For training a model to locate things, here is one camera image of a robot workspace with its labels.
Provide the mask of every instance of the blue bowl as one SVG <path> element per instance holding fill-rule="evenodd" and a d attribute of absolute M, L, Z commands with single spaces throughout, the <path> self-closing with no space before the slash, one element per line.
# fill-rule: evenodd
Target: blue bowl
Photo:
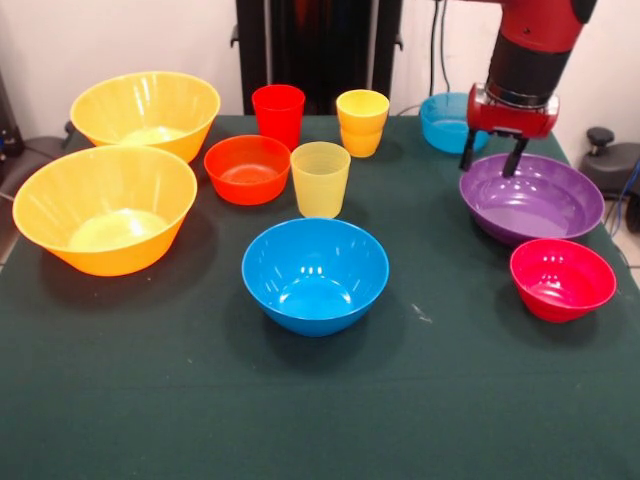
<path fill-rule="evenodd" d="M 242 278 L 264 312 L 307 337 L 359 320 L 389 279 L 382 245 L 350 223 L 300 218 L 261 233 L 244 254 Z"/>
<path fill-rule="evenodd" d="M 466 93 L 441 93 L 422 104 L 422 134 L 431 146 L 446 153 L 462 153 L 469 133 L 468 100 L 469 95 Z M 478 132 L 473 150 L 484 148 L 488 141 L 487 132 Z"/>

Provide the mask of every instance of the bowl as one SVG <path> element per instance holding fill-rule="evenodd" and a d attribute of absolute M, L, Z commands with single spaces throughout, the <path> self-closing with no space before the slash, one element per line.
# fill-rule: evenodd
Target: bowl
<path fill-rule="evenodd" d="M 440 93 L 429 97 L 420 107 L 422 134 L 429 145 L 446 153 L 461 154 L 467 142 L 466 93 Z M 473 150 L 478 151 L 489 141 L 487 132 L 478 132 Z"/>
<path fill-rule="evenodd" d="M 382 245 L 349 223 L 301 218 L 269 228 L 244 254 L 242 278 L 276 323 L 308 337 L 360 319 L 389 278 Z"/>
<path fill-rule="evenodd" d="M 220 96 L 204 80 L 141 72 L 83 92 L 71 106 L 71 121 L 94 145 L 150 145 L 190 162 L 219 110 Z"/>
<path fill-rule="evenodd" d="M 180 157 L 152 147 L 104 146 L 34 173 L 13 203 L 20 232 L 81 272 L 141 270 L 171 246 L 196 198 Z"/>
<path fill-rule="evenodd" d="M 527 308 L 542 320 L 575 320 L 607 303 L 616 276 L 593 250 L 568 240 L 543 238 L 511 255 L 511 276 Z"/>
<path fill-rule="evenodd" d="M 216 143 L 204 157 L 215 191 L 230 203 L 260 205 L 282 193 L 291 153 L 270 137 L 240 135 Z"/>
<path fill-rule="evenodd" d="M 515 175 L 504 178 L 506 159 L 500 154 L 478 160 L 460 179 L 462 198 L 489 235 L 515 246 L 535 238 L 577 238 L 600 223 L 604 199 L 582 173 L 525 154 Z"/>

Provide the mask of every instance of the red robot arm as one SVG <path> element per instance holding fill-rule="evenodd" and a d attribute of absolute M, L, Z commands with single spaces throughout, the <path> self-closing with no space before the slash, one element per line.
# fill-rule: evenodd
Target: red robot arm
<path fill-rule="evenodd" d="M 469 136 L 460 167 L 473 161 L 477 131 L 517 139 L 503 175 L 515 173 L 530 138 L 543 138 L 555 125 L 554 96 L 569 56 L 589 21 L 596 0 L 471 0 L 502 4 L 502 24 L 486 84 L 469 95 Z"/>

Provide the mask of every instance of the cup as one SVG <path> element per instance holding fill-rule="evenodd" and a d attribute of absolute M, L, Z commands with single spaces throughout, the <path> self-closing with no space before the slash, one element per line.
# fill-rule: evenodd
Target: cup
<path fill-rule="evenodd" d="M 275 138 L 289 151 L 300 143 L 305 96 L 291 85 L 267 85 L 251 96 L 260 135 Z"/>
<path fill-rule="evenodd" d="M 293 186 L 304 217 L 335 218 L 340 213 L 350 164 L 349 152 L 335 143 L 305 143 L 293 151 Z"/>
<path fill-rule="evenodd" d="M 336 100 L 340 136 L 349 153 L 370 157 L 380 144 L 389 114 L 389 99 L 373 90 L 350 90 Z"/>

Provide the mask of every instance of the bowl rim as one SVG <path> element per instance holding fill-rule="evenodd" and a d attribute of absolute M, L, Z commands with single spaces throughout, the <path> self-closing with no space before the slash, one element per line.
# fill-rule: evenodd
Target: bowl rim
<path fill-rule="evenodd" d="M 480 159 L 474 161 L 473 164 L 471 165 L 471 169 L 469 169 L 468 172 L 465 172 L 463 175 L 461 175 L 460 179 L 458 180 L 458 190 L 460 192 L 460 196 L 464 200 L 464 203 L 467 205 L 467 208 L 469 208 L 475 215 L 479 216 L 482 220 L 484 220 L 485 222 L 490 223 L 491 225 L 495 225 L 497 227 L 500 227 L 500 229 L 504 230 L 509 235 L 518 236 L 518 237 L 521 237 L 521 238 L 526 238 L 526 239 L 531 239 L 531 240 L 542 238 L 542 237 L 532 237 L 531 234 L 529 234 L 529 233 L 525 233 L 525 232 L 521 232 L 519 230 L 513 230 L 513 229 L 510 229 L 510 228 L 506 228 L 504 225 L 496 223 L 495 221 L 487 218 L 487 216 L 484 214 L 483 210 L 477 209 L 474 205 L 471 204 L 471 201 L 470 201 L 467 193 L 465 192 L 465 190 L 462 187 L 462 183 L 464 182 L 465 178 L 467 178 L 467 176 L 470 174 L 470 172 L 472 171 L 472 169 L 476 165 L 478 165 L 480 163 L 487 163 L 487 162 L 493 160 L 496 157 L 504 157 L 506 155 L 508 155 L 508 153 L 496 153 L 496 154 L 489 155 L 489 156 L 486 156 L 486 157 L 483 157 L 483 158 L 480 158 Z M 579 230 L 579 231 L 577 231 L 575 233 L 571 233 L 571 234 L 568 234 L 568 235 L 563 235 L 563 236 L 560 236 L 560 237 L 549 237 L 549 238 L 556 238 L 558 240 L 567 240 L 567 239 L 578 238 L 578 237 L 581 237 L 582 235 L 585 235 L 585 234 L 589 233 L 590 231 L 592 231 L 594 228 L 596 228 L 598 226 L 598 224 L 600 223 L 600 221 L 602 219 L 602 215 L 604 214 L 604 209 L 605 209 L 604 198 L 602 198 L 602 194 L 600 193 L 600 190 L 598 190 L 598 187 L 595 186 L 595 184 L 589 179 L 589 177 L 587 177 L 584 173 L 580 172 L 579 170 L 576 170 L 571 165 L 567 165 L 567 164 L 563 163 L 560 160 L 556 160 L 554 158 L 547 157 L 545 155 L 538 155 L 538 154 L 533 154 L 533 153 L 525 153 L 525 154 L 522 155 L 522 158 L 535 159 L 536 161 L 542 161 L 542 162 L 545 162 L 545 163 L 553 162 L 554 165 L 558 166 L 559 168 L 564 169 L 565 171 L 570 171 L 572 175 L 577 175 L 577 176 L 581 177 L 583 180 L 585 180 L 586 183 L 590 186 L 590 188 L 593 189 L 593 191 L 598 192 L 598 196 L 599 196 L 599 198 L 601 200 L 600 205 L 599 205 L 598 215 L 594 216 L 594 220 L 590 224 L 588 224 L 586 227 L 584 227 L 582 230 Z M 516 175 L 521 175 L 520 170 L 516 170 Z"/>
<path fill-rule="evenodd" d="M 592 256 L 593 258 L 595 258 L 598 262 L 600 262 L 602 265 L 604 265 L 606 267 L 606 270 L 609 272 L 610 278 L 613 279 L 613 285 L 611 286 L 611 291 L 607 293 L 607 295 L 605 295 L 604 299 L 599 301 L 599 302 L 595 302 L 595 303 L 591 303 L 591 304 L 586 304 L 586 305 L 581 305 L 581 306 L 572 306 L 572 305 L 558 305 L 555 304 L 553 302 L 549 302 L 548 300 L 546 300 L 543 297 L 540 297 L 539 295 L 537 295 L 535 292 L 533 292 L 529 287 L 525 286 L 519 279 L 518 275 L 515 272 L 515 261 L 516 261 L 516 256 L 522 253 L 522 250 L 524 248 L 527 248 L 528 246 L 531 246 L 532 244 L 537 244 L 537 243 L 546 243 L 546 244 L 555 244 L 555 245 L 564 245 L 567 246 L 569 248 L 573 248 L 573 249 L 577 249 L 577 250 L 582 250 L 584 252 L 586 252 L 588 255 Z M 553 306 L 558 306 L 566 311 L 570 311 L 570 312 L 580 312 L 580 311 L 592 311 L 592 310 L 596 310 L 600 307 L 602 307 L 603 305 L 605 305 L 609 300 L 611 300 L 613 298 L 613 296 L 615 295 L 617 289 L 618 289 L 618 278 L 616 277 L 616 273 L 613 270 L 613 267 L 611 265 L 609 265 L 609 262 L 607 262 L 599 253 L 597 253 L 595 250 L 590 249 L 589 247 L 586 247 L 578 242 L 573 242 L 571 240 L 566 240 L 563 238 L 537 238 L 535 240 L 529 240 L 528 242 L 524 242 L 523 244 L 519 245 L 512 253 L 511 253 L 511 258 L 509 259 L 509 271 L 511 272 L 511 278 L 513 279 L 514 283 L 516 284 L 516 286 L 518 288 L 521 288 L 523 291 L 527 292 L 527 294 L 535 297 L 536 299 L 538 299 L 539 301 L 543 302 L 545 305 L 553 305 Z"/>
<path fill-rule="evenodd" d="M 129 79 L 129 78 L 148 77 L 148 76 L 151 76 L 151 75 L 162 75 L 162 76 L 169 76 L 169 77 L 182 77 L 182 78 L 187 78 L 189 80 L 195 81 L 196 83 L 200 83 L 201 85 L 205 86 L 206 89 L 210 91 L 210 93 L 213 93 L 213 96 L 215 97 L 215 99 L 217 101 L 217 106 L 214 109 L 214 111 L 212 112 L 212 114 L 207 116 L 207 119 L 205 121 L 203 121 L 200 124 L 198 124 L 198 126 L 196 128 L 193 128 L 193 129 L 189 130 L 188 132 L 185 132 L 183 135 L 180 135 L 180 136 L 177 136 L 175 138 L 172 138 L 171 140 L 163 140 L 163 141 L 160 141 L 160 142 L 145 143 L 145 144 L 141 144 L 140 146 L 157 146 L 157 145 L 164 145 L 164 144 L 169 143 L 169 142 L 175 142 L 177 140 L 182 140 L 182 139 L 187 138 L 187 137 L 193 135 L 194 133 L 202 130 L 207 125 L 210 125 L 211 123 L 213 123 L 213 121 L 215 120 L 216 116 L 218 116 L 218 113 L 220 112 L 220 106 L 221 106 L 220 94 L 215 89 L 215 87 L 213 85 L 211 85 L 209 82 L 207 82 L 206 80 L 203 80 L 200 77 L 196 77 L 195 75 L 191 75 L 191 74 L 184 73 L 184 72 L 175 72 L 175 71 L 171 71 L 171 70 L 146 70 L 146 71 L 141 71 L 141 72 L 131 72 L 131 73 L 125 73 L 123 75 L 117 75 L 115 77 L 111 77 L 111 78 L 107 78 L 105 80 L 102 80 L 102 81 L 100 81 L 100 82 L 98 82 L 98 83 L 86 88 L 82 93 L 80 93 L 80 95 L 78 95 L 76 97 L 76 99 L 71 104 L 71 108 L 69 110 L 69 118 L 71 119 L 71 123 L 73 124 L 73 126 L 81 134 L 83 134 L 85 137 L 87 137 L 89 139 L 95 139 L 96 141 L 98 141 L 100 143 L 103 143 L 105 145 L 121 145 L 120 143 L 114 142 L 113 140 L 108 140 L 108 139 L 99 137 L 97 135 L 91 135 L 86 129 L 81 127 L 79 125 L 79 123 L 77 122 L 77 118 L 76 118 L 77 106 L 80 103 L 80 101 L 82 101 L 83 99 L 85 99 L 86 97 L 91 95 L 95 90 L 98 90 L 99 88 L 103 87 L 104 85 L 107 85 L 109 83 L 119 82 L 119 81 L 126 80 L 126 79 Z"/>
<path fill-rule="evenodd" d="M 187 173 L 189 178 L 191 178 L 191 184 L 193 186 L 192 193 L 191 193 L 191 198 L 187 202 L 187 206 L 185 207 L 184 211 L 181 212 L 180 215 L 177 215 L 174 220 L 172 220 L 171 222 L 168 222 L 166 227 L 164 227 L 162 230 L 158 231 L 152 237 L 146 238 L 146 239 L 142 240 L 141 242 L 133 242 L 133 243 L 130 243 L 130 244 L 127 244 L 127 245 L 123 245 L 123 246 L 120 246 L 120 247 L 115 247 L 115 248 L 105 248 L 105 249 L 101 249 L 101 250 L 78 250 L 78 249 L 74 249 L 74 248 L 56 246 L 56 245 L 52 245 L 52 244 L 50 244 L 48 242 L 41 242 L 40 240 L 36 240 L 32 235 L 27 233 L 27 231 L 24 228 L 24 226 L 21 225 L 20 220 L 18 218 L 16 218 L 16 208 L 17 208 L 17 205 L 20 204 L 22 196 L 25 195 L 25 193 L 24 193 L 25 190 L 26 190 L 25 187 L 27 187 L 28 185 L 33 183 L 35 181 L 35 179 L 37 179 L 41 175 L 44 175 L 47 171 L 49 171 L 49 170 L 51 170 L 53 168 L 56 168 L 57 165 L 60 165 L 60 162 L 86 161 L 86 158 L 83 159 L 83 157 L 86 157 L 87 155 L 90 155 L 91 153 L 93 153 L 96 150 L 98 150 L 98 151 L 108 151 L 108 150 L 128 150 L 128 151 L 131 151 L 131 150 L 147 150 L 147 151 L 149 151 L 149 153 L 154 153 L 156 155 L 165 156 L 168 159 L 171 159 L 171 161 L 173 161 L 177 165 L 179 165 L 179 168 L 184 169 L 184 171 Z M 109 252 L 117 252 L 117 251 L 120 251 L 120 250 L 124 250 L 124 249 L 130 248 L 130 247 L 132 247 L 134 245 L 142 244 L 142 243 L 144 243 L 144 242 L 146 242 L 148 240 L 151 240 L 153 238 L 157 238 L 158 236 L 160 236 L 160 235 L 166 233 L 167 231 L 169 231 L 170 229 L 174 228 L 177 224 L 182 222 L 184 217 L 187 215 L 187 213 L 189 213 L 189 210 L 191 209 L 191 207 L 193 206 L 193 204 L 194 204 L 194 202 L 196 200 L 197 194 L 198 194 L 198 179 L 196 178 L 196 175 L 193 172 L 193 170 L 191 169 L 191 167 L 189 166 L 189 164 L 186 163 L 179 156 L 177 156 L 177 155 L 175 155 L 173 153 L 167 152 L 166 150 L 162 150 L 160 148 L 155 148 L 155 147 L 151 147 L 151 146 L 147 146 L 147 145 L 103 145 L 103 146 L 100 146 L 100 147 L 87 148 L 87 149 L 84 149 L 84 150 L 79 150 L 77 152 L 70 153 L 68 155 L 64 155 L 64 156 L 54 160 L 53 162 L 45 165 L 44 167 L 40 168 L 39 170 L 37 170 L 33 175 L 31 175 L 22 184 L 22 186 L 18 190 L 18 193 L 16 194 L 16 196 L 15 196 L 15 198 L 13 200 L 13 206 L 12 206 L 12 209 L 11 209 L 11 213 L 12 213 L 13 221 L 15 222 L 16 227 L 18 228 L 20 233 L 22 235 L 24 235 L 31 242 L 35 243 L 36 245 L 41 246 L 42 248 L 45 248 L 46 250 L 51 250 L 51 251 L 60 252 L 60 253 L 69 253 L 69 254 L 74 254 L 74 255 L 77 255 L 77 254 L 103 254 L 103 253 L 109 253 Z"/>
<path fill-rule="evenodd" d="M 258 139 L 260 139 L 260 141 L 263 142 L 267 142 L 267 143 L 271 143 L 275 146 L 277 146 L 279 149 L 283 150 L 283 152 L 286 152 L 287 158 L 288 158 L 288 162 L 287 162 L 287 166 L 285 167 L 284 170 L 279 171 L 278 175 L 275 178 L 270 178 L 269 180 L 262 180 L 260 182 L 253 182 L 253 183 L 244 183 L 244 182 L 234 182 L 234 181 L 229 181 L 229 180 L 223 180 L 221 176 L 219 175 L 214 175 L 213 173 L 211 173 L 211 170 L 209 169 L 209 162 L 207 161 L 208 158 L 210 158 L 210 154 L 211 152 L 213 152 L 214 150 L 216 150 L 217 148 L 220 147 L 220 145 L 226 145 L 228 143 L 236 143 L 239 140 L 250 140 L 250 141 L 257 141 Z M 211 177 L 212 179 L 221 182 L 221 183 L 225 183 L 227 185 L 242 185 L 242 186 L 246 186 L 246 187 L 255 187 L 258 185 L 267 185 L 271 182 L 274 182 L 280 178 L 282 178 L 283 176 L 286 176 L 289 174 L 289 170 L 291 170 L 291 152 L 289 151 L 289 148 L 282 143 L 279 140 L 276 140 L 275 138 L 271 138 L 271 137 L 267 137 L 267 136 L 263 136 L 263 135 L 236 135 L 233 137 L 229 137 L 229 138 L 225 138 L 224 140 L 220 140 L 218 143 L 212 145 L 209 150 L 207 150 L 207 152 L 204 154 L 204 159 L 202 160 L 202 163 L 204 164 L 204 169 L 207 171 L 207 174 L 209 175 L 209 177 Z"/>
<path fill-rule="evenodd" d="M 278 229 L 278 228 L 285 228 L 288 225 L 291 225 L 291 224 L 294 224 L 294 223 L 303 223 L 303 222 L 307 222 L 307 223 L 308 222 L 325 223 L 325 224 L 328 224 L 328 223 L 342 224 L 346 228 L 350 228 L 350 229 L 356 230 L 359 233 L 363 234 L 366 238 L 371 240 L 373 242 L 373 244 L 376 245 L 376 247 L 380 250 L 380 252 L 382 253 L 382 258 L 384 260 L 384 278 L 383 278 L 383 281 L 380 284 L 380 287 L 376 290 L 375 294 L 373 294 L 371 296 L 371 299 L 369 301 L 367 301 L 364 305 L 362 305 L 359 308 L 353 308 L 353 309 L 349 310 L 348 312 L 340 314 L 340 315 L 335 315 L 335 316 L 331 316 L 331 317 L 322 317 L 322 318 L 307 318 L 307 317 L 300 317 L 300 316 L 293 316 L 293 315 L 285 314 L 280 309 L 274 308 L 271 305 L 267 305 L 251 289 L 251 287 L 249 286 L 249 283 L 247 282 L 247 277 L 246 277 L 245 272 L 246 272 L 247 255 L 249 254 L 249 251 L 252 249 L 252 247 L 260 239 L 262 239 L 265 235 L 267 235 L 272 230 L 275 230 L 275 229 Z M 244 255 L 242 256 L 241 272 L 242 272 L 242 281 L 244 282 L 244 285 L 245 285 L 246 289 L 249 291 L 251 296 L 256 300 L 256 302 L 258 302 L 260 304 L 260 306 L 263 307 L 264 309 L 274 311 L 274 312 L 276 312 L 278 314 L 281 314 L 281 315 L 286 315 L 289 318 L 295 318 L 296 320 L 302 320 L 302 321 L 308 321 L 308 322 L 326 322 L 326 321 L 331 321 L 331 320 L 337 320 L 339 318 L 348 317 L 350 315 L 353 315 L 356 312 L 359 312 L 359 311 L 362 311 L 362 310 L 366 310 L 371 305 L 373 305 L 373 303 L 378 299 L 380 294 L 386 288 L 387 283 L 389 282 L 390 267 L 389 267 L 389 257 L 387 255 L 386 250 L 384 249 L 382 244 L 373 235 L 371 235 L 369 232 L 367 232 L 365 229 L 363 229 L 361 227 L 358 227 L 357 225 L 354 225 L 352 223 L 345 222 L 344 220 L 338 220 L 336 218 L 305 217 L 305 218 L 294 218 L 294 219 L 291 219 L 291 220 L 286 220 L 284 222 L 280 222 L 280 223 L 278 223 L 276 225 L 273 225 L 273 226 L 267 228 L 266 230 L 261 232 L 260 235 L 258 235 L 256 238 L 254 238 L 251 241 L 251 243 L 249 244 L 249 246 L 247 247 L 247 249 L 245 250 Z"/>

